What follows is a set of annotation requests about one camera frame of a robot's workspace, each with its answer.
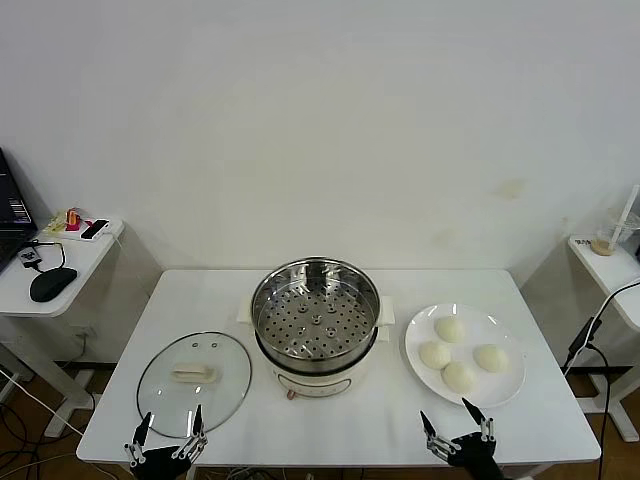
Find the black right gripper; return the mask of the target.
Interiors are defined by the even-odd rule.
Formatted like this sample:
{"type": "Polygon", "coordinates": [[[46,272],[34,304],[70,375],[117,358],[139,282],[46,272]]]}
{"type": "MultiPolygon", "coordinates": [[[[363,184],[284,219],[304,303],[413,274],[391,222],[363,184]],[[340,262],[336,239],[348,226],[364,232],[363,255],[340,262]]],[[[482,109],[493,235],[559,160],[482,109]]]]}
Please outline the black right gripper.
{"type": "Polygon", "coordinates": [[[462,402],[479,430],[450,442],[437,434],[425,413],[420,411],[426,448],[447,464],[463,468],[472,479],[502,480],[503,472],[493,458],[496,448],[494,419],[487,418],[466,398],[462,398],[462,402]]]}

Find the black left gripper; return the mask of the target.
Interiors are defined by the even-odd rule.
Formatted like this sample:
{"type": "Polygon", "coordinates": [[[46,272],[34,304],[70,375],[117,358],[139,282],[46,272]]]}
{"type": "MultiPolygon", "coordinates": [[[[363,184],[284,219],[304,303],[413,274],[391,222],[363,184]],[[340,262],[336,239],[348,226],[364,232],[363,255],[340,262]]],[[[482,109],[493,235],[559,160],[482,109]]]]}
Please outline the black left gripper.
{"type": "Polygon", "coordinates": [[[132,440],[123,448],[133,468],[133,476],[139,480],[174,480],[185,474],[192,466],[189,459],[197,459],[204,451],[208,440],[199,404],[193,416],[190,434],[181,446],[167,446],[144,452],[144,445],[152,420],[147,412],[136,427],[132,440]]]}

